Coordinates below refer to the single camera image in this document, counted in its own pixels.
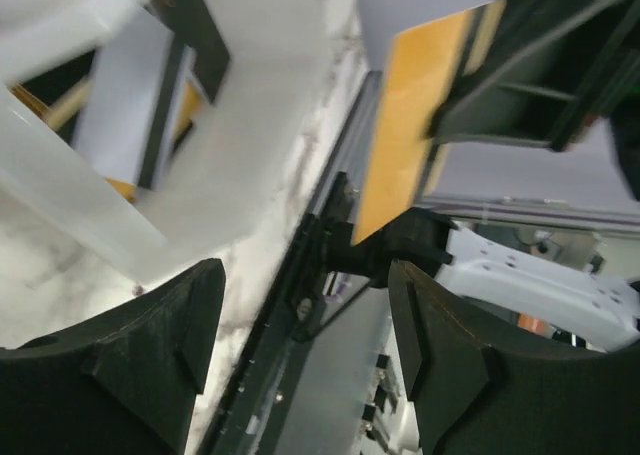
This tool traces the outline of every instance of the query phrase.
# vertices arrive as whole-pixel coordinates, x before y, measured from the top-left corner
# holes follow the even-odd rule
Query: white marble surface
[[[366,72],[355,0],[318,3],[331,40],[330,74],[291,148],[260,226],[252,236],[211,254],[224,262],[227,289],[209,378],[205,394],[196,403],[187,453],[194,452],[206,430]],[[0,193],[0,260],[0,346],[6,348],[131,300],[136,290],[134,281],[4,193]]]

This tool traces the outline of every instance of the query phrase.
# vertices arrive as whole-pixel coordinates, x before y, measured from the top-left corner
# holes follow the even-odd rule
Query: cable
[[[338,318],[340,318],[340,316],[349,309],[349,307],[351,307],[355,302],[357,302],[360,299],[360,297],[364,295],[366,291],[369,290],[369,288],[371,288],[372,285],[373,285],[373,281],[367,280],[358,290],[356,290],[356,293],[354,293],[353,296],[344,303],[344,305],[342,305],[338,310],[335,311],[333,315],[331,315],[327,319],[326,322],[318,326],[313,332],[307,332],[306,335],[303,335],[298,341],[305,343],[305,342],[311,342],[316,338],[318,338],[325,330],[327,330],[331,325],[333,325],[335,321],[338,320]]]

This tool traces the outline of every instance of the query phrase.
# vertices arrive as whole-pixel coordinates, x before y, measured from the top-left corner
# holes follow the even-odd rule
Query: wooden board
[[[432,140],[425,129],[451,89],[467,40],[473,36],[462,73],[476,70],[486,57],[504,9],[504,0],[455,13],[406,30],[392,43],[378,109],[369,165],[353,243],[359,243],[402,214],[418,190],[437,186],[446,147],[419,187]],[[472,34],[474,17],[481,14]]]

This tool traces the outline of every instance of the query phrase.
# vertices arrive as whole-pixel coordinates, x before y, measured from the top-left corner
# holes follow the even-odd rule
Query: hole
[[[41,348],[47,347],[49,345],[53,345],[57,343],[60,339],[55,335],[45,335],[43,337],[34,338],[33,340],[28,341],[24,345],[22,345],[18,350],[22,350],[23,348]]]

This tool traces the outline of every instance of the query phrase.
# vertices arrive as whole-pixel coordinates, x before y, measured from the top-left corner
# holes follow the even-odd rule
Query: machine part
[[[207,101],[214,103],[231,55],[205,0],[152,0],[149,9],[196,51],[196,84]]]
[[[325,320],[324,322],[322,322],[322,324],[320,324],[319,326],[313,328],[312,330],[307,331],[301,337],[296,337],[296,341],[297,342],[302,342],[302,343],[312,342],[317,337],[322,335],[322,333],[325,330],[327,330],[329,327],[331,327],[331,325],[333,325],[335,323],[335,321],[338,320],[338,318],[340,318],[340,316],[344,312],[349,310],[349,308],[351,308],[353,306],[353,304],[356,303],[360,299],[360,297],[362,297],[365,293],[367,293],[367,291],[371,287],[372,287],[372,284],[371,284],[370,280],[367,280],[366,282],[364,282],[362,284],[362,286],[360,288],[358,288],[358,290],[356,290],[356,293],[354,293],[349,298],[349,300],[347,300],[338,310],[336,310],[334,313],[332,313],[331,316],[329,318],[327,318],[327,320]]]
[[[322,288],[331,270],[322,266],[319,241],[333,235],[327,238],[327,225],[321,220],[329,223],[326,214],[340,212],[335,208],[345,201],[338,195],[344,195],[344,181],[341,185],[334,183],[343,177],[340,172],[348,171],[350,185],[360,186],[380,82],[379,72],[365,77],[198,448],[201,455],[244,455],[253,447],[257,447],[257,455],[336,455],[347,453],[353,445],[361,423],[360,407],[369,394],[376,357],[390,329],[386,293],[370,290],[360,299],[357,310],[344,313],[314,343],[297,344],[291,337],[303,326],[296,314],[301,299],[317,296],[311,315],[315,324],[321,323],[328,308]],[[350,281],[354,287],[364,282],[356,276]],[[352,293],[345,290],[343,299]],[[281,357],[283,346],[291,347],[286,360]],[[281,366],[284,373],[278,381]],[[260,420],[264,430],[246,433],[252,417],[268,403],[274,386],[283,400],[273,404],[268,417]]]
[[[369,440],[378,444],[382,453],[392,453],[389,451],[389,431],[380,410],[375,405],[365,405],[362,412],[362,431]]]
[[[455,261],[435,279],[456,295],[544,320],[605,350],[640,338],[640,298],[622,279],[563,267],[468,229],[450,233],[447,251]]]
[[[409,455],[420,450],[420,432],[413,402],[400,398],[398,410],[390,426],[389,451],[398,455]]]
[[[547,204],[505,205],[502,201],[471,197],[430,196],[417,206],[476,223],[504,223],[554,227],[569,231],[640,235],[640,216],[636,213],[617,213],[580,208],[560,208]]]
[[[516,13],[531,4],[536,16]],[[437,143],[564,150],[587,116],[608,115],[635,85],[640,56],[625,40],[640,20],[640,0],[507,0],[507,6],[513,8],[485,63],[454,81],[429,133]]]
[[[618,166],[627,188],[640,200],[640,97],[627,97],[610,117]]]
[[[159,187],[194,57],[140,7],[94,58],[91,91],[71,146],[100,175],[119,182],[114,186],[125,198],[135,199],[136,187]]]
[[[85,322],[0,350],[2,451],[183,453],[224,287],[222,263],[206,260]]]
[[[491,32],[484,22],[495,22],[495,15],[503,8],[504,0],[496,0],[404,30],[394,37],[354,243],[362,242],[401,215],[417,195],[422,196],[435,186],[446,149],[431,150],[432,140],[424,137],[425,123],[451,89],[461,47],[473,21],[481,17],[480,25],[486,30],[469,49],[461,70],[464,73],[476,68],[484,58],[488,48],[484,34]],[[427,173],[424,165],[430,155],[432,170]]]
[[[599,253],[596,253],[593,257],[591,257],[591,260],[589,260],[589,273],[592,275],[598,275],[602,271],[606,263],[607,261],[604,259],[604,257]]]
[[[405,262],[389,296],[425,455],[635,453],[640,345],[601,354],[547,340]]]
[[[447,253],[449,232],[458,225],[449,217],[420,208],[411,208],[363,242],[352,245],[354,224],[332,226],[327,240],[326,266],[330,271],[351,273],[371,280],[373,288],[387,285],[391,261],[409,260],[435,275],[453,257]]]
[[[599,237],[593,233],[550,233],[543,242],[536,244],[531,253],[583,272],[596,254],[599,244]]]
[[[393,369],[391,357],[385,354],[378,355],[376,368],[378,369],[378,383],[387,396],[391,410],[395,412],[398,409],[400,387],[398,386],[398,379]]]

